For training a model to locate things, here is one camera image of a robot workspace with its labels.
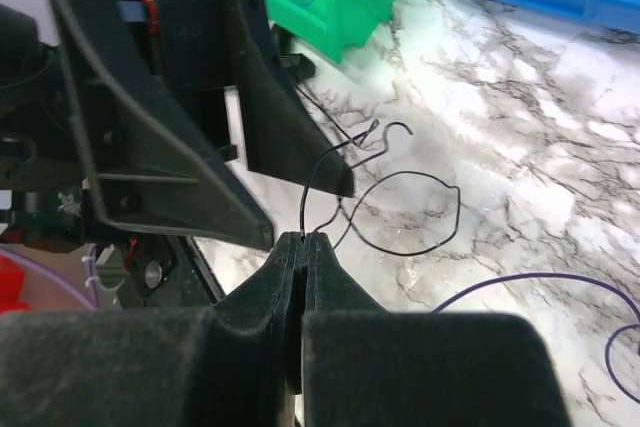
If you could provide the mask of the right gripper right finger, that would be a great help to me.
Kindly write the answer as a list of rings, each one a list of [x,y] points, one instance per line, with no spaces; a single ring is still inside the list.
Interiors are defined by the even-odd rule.
[[[309,426],[567,426],[546,345],[504,313],[389,312],[311,234],[302,320]]]

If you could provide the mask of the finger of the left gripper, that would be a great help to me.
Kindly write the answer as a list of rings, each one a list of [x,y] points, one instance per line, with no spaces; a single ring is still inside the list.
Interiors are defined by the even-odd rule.
[[[224,15],[248,170],[351,197],[353,174],[280,64],[264,0],[224,0]]]
[[[117,0],[49,0],[80,163],[119,230],[269,250],[271,220],[161,80]]]

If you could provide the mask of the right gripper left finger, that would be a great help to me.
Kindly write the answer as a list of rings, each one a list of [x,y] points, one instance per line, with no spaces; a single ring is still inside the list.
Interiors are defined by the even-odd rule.
[[[133,308],[3,316],[2,424],[296,425],[303,250],[284,234],[227,294],[191,240],[142,241],[171,270]]]

